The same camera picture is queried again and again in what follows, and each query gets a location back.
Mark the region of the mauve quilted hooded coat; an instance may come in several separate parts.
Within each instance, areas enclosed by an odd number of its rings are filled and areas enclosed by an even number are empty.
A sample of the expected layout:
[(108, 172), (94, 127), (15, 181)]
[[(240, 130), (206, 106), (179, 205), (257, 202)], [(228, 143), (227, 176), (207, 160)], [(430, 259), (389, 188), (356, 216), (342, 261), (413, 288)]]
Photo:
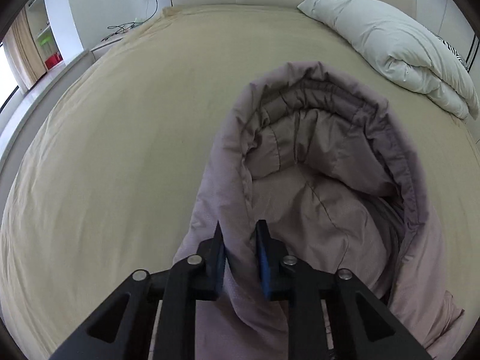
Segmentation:
[(288, 63), (253, 81), (216, 136), (190, 228), (192, 254), (220, 228), (220, 299), (196, 316), (197, 359), (285, 359), (287, 308), (266, 301), (257, 221), (324, 272), (351, 270), (434, 359), (463, 320), (446, 289), (441, 224), (421, 162), (388, 101), (323, 63)]

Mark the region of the beige bed sheet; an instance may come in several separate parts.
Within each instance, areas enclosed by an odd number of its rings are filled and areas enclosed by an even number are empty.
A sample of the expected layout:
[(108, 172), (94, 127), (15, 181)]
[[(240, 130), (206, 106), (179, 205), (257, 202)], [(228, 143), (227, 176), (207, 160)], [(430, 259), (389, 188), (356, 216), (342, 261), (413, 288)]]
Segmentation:
[(323, 63), (383, 96), (416, 150), (442, 229), (446, 289), (479, 319), (479, 152), (467, 127), (377, 73), (337, 33), (278, 7), (169, 8), (61, 97), (28, 147), (1, 223), (1, 312), (47, 359), (131, 272), (170, 267), (217, 134), (244, 89)]

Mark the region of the white bedside table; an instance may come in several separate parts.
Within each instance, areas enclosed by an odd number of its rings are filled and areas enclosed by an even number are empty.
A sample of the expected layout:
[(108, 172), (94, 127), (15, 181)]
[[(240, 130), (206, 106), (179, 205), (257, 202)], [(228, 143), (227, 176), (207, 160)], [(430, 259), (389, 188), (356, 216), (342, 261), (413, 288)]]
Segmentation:
[(94, 60), (97, 61), (103, 55), (106, 55), (106, 53), (112, 49), (117, 43), (123, 40), (123, 38), (126, 36), (125, 33), (117, 34), (117, 35), (112, 35), (111, 37), (107, 38), (106, 40), (100, 41), (96, 46), (94, 46), (90, 51), (92, 55), (94, 56)]

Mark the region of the white folded duvet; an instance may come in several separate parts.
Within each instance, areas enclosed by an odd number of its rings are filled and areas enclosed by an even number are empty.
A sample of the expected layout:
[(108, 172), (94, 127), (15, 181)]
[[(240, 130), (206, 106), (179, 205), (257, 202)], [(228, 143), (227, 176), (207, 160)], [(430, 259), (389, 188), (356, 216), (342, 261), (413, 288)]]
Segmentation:
[(459, 119), (479, 117), (479, 96), (459, 58), (424, 25), (379, 0), (304, 0), (298, 9), (344, 38), (378, 73)]

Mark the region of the red storage box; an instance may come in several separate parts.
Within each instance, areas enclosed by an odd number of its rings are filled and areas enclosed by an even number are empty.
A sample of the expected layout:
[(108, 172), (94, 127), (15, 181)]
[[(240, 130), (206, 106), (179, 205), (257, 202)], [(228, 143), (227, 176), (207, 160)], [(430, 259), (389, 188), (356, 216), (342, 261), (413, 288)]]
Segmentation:
[(45, 60), (45, 65), (48, 70), (55, 67), (58, 63), (63, 61), (63, 57), (60, 53), (54, 53)]

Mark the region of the zebra print pillow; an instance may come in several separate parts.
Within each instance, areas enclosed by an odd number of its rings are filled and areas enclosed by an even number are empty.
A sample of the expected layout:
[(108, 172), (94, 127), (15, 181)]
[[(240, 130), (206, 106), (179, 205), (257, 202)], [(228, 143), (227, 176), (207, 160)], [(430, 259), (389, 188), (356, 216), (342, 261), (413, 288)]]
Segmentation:
[(439, 39), (439, 41), (442, 42), (442, 44), (445, 45), (445, 47), (447, 47), (451, 53), (454, 54), (454, 56), (456, 57), (456, 59), (459, 61), (459, 63), (463, 66), (463, 68), (465, 70), (468, 69), (467, 67), (467, 63), (465, 62), (464, 58), (462, 57), (462, 55), (456, 50), (455, 47), (453, 47), (450, 43), (448, 43), (446, 40), (444, 40), (442, 37), (440, 37), (439, 35), (435, 35), (436, 38)]

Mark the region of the beige window curtain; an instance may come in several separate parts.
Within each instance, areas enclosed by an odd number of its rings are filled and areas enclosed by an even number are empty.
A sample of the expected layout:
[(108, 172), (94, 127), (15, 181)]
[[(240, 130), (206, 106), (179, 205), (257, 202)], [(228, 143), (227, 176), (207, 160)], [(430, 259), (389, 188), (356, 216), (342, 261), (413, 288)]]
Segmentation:
[(25, 7), (2, 39), (7, 62), (22, 94), (26, 94), (47, 73), (47, 66), (33, 40)]

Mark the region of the white wall shelf unit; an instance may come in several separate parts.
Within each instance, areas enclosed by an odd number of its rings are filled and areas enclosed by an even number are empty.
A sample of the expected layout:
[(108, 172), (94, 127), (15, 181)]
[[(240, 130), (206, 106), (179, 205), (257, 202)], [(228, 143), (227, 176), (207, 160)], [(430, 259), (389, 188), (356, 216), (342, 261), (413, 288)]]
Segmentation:
[(41, 56), (42, 61), (45, 63), (47, 57), (44, 56), (39, 46), (38, 38), (42, 38), (44, 35), (51, 35), (55, 42), (55, 53), (60, 53), (57, 42), (55, 41), (53, 30), (50, 27), (50, 20), (47, 15), (45, 0), (28, 0), (26, 5), (26, 14), (33, 41), (35, 42), (37, 51)]

